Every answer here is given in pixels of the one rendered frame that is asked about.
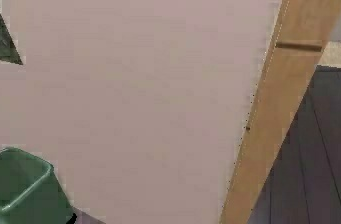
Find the green waste bin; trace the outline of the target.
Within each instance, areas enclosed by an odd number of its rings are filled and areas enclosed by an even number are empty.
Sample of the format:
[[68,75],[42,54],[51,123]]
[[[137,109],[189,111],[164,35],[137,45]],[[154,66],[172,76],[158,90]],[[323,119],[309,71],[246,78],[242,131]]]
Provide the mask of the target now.
[[15,147],[0,151],[0,224],[74,224],[54,166]]

